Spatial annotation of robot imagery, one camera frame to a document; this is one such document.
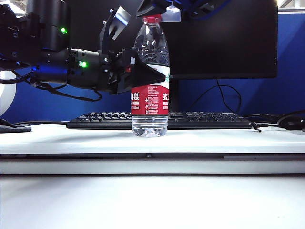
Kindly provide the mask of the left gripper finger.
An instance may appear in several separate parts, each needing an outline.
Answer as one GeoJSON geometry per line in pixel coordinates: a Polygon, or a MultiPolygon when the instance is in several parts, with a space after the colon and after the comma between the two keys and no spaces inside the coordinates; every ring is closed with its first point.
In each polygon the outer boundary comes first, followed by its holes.
{"type": "Polygon", "coordinates": [[[131,67],[130,87],[139,87],[165,81],[165,75],[141,61],[136,56],[135,64],[131,67]]]}

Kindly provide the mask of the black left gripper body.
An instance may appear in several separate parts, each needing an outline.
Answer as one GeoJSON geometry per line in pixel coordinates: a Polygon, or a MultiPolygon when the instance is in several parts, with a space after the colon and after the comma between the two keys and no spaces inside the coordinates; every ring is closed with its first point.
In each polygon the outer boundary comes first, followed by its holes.
{"type": "Polygon", "coordinates": [[[135,65],[135,49],[124,48],[120,53],[104,54],[98,50],[99,74],[97,90],[120,94],[131,90],[135,65]]]}

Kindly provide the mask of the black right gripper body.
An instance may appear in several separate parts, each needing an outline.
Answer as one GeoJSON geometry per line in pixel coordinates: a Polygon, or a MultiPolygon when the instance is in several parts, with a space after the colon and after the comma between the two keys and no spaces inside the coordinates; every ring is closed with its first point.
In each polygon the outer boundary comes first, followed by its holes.
{"type": "Polygon", "coordinates": [[[183,11],[191,20],[206,20],[219,13],[230,0],[182,0],[183,11]]]}

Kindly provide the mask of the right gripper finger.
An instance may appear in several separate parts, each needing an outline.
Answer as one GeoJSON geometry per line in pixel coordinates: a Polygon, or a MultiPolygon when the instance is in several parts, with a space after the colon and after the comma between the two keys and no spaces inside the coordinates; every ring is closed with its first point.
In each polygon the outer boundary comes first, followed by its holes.
{"type": "Polygon", "coordinates": [[[174,5],[166,8],[166,12],[162,14],[162,22],[181,22],[181,10],[174,5]]]}
{"type": "Polygon", "coordinates": [[[137,9],[136,16],[144,17],[166,12],[166,0],[143,0],[137,9]]]}

